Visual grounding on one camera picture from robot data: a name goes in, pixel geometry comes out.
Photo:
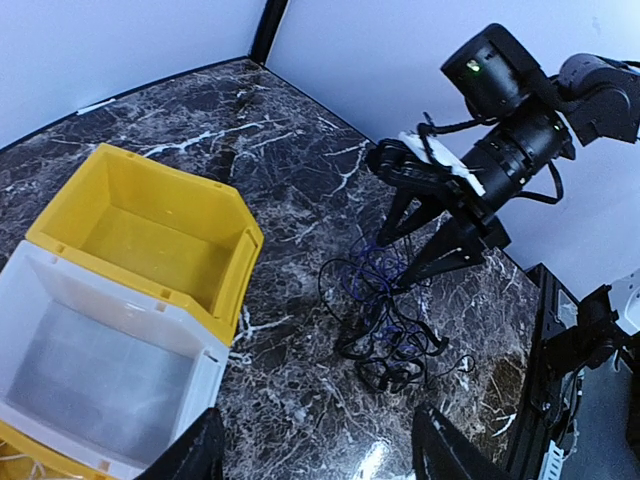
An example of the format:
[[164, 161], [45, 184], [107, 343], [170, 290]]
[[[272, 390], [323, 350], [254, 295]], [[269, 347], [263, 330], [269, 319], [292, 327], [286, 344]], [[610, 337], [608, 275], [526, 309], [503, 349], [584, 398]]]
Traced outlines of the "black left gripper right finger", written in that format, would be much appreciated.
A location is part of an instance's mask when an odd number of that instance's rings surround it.
[[416, 479], [510, 479], [432, 404], [420, 404], [412, 420]]

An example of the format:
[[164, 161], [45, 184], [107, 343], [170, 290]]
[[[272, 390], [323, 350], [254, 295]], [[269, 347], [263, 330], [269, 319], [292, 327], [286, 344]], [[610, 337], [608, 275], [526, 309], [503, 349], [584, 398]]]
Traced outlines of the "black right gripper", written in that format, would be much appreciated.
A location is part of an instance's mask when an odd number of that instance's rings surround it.
[[407, 267], [397, 279], [399, 290], [409, 290], [446, 272], [479, 265], [484, 262], [484, 245], [504, 248], [511, 242], [495, 212], [461, 181], [420, 192], [395, 188], [391, 208], [376, 236], [378, 246], [388, 246], [408, 236], [445, 211], [452, 216], [416, 254], [409, 253]]

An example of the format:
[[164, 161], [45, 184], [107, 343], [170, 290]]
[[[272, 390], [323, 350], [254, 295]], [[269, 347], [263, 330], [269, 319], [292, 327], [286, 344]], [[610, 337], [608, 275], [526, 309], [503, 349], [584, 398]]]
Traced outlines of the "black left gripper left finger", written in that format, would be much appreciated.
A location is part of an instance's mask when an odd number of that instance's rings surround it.
[[223, 458], [222, 416], [210, 407], [137, 479], [223, 479]]

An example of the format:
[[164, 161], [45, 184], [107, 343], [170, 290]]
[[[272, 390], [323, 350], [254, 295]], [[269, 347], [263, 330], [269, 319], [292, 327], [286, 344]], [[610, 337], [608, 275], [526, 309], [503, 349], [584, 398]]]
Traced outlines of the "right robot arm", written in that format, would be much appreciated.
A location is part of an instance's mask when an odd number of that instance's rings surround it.
[[366, 157], [370, 171], [395, 189], [376, 243], [386, 247], [443, 213], [448, 221], [426, 242], [395, 286], [413, 285], [481, 264], [487, 249], [509, 236], [498, 218], [511, 199], [556, 204], [527, 189], [557, 158], [599, 138], [634, 143], [639, 134], [639, 65], [594, 54], [568, 58], [549, 76], [502, 25], [466, 42], [442, 73], [463, 95], [470, 119], [378, 142]]

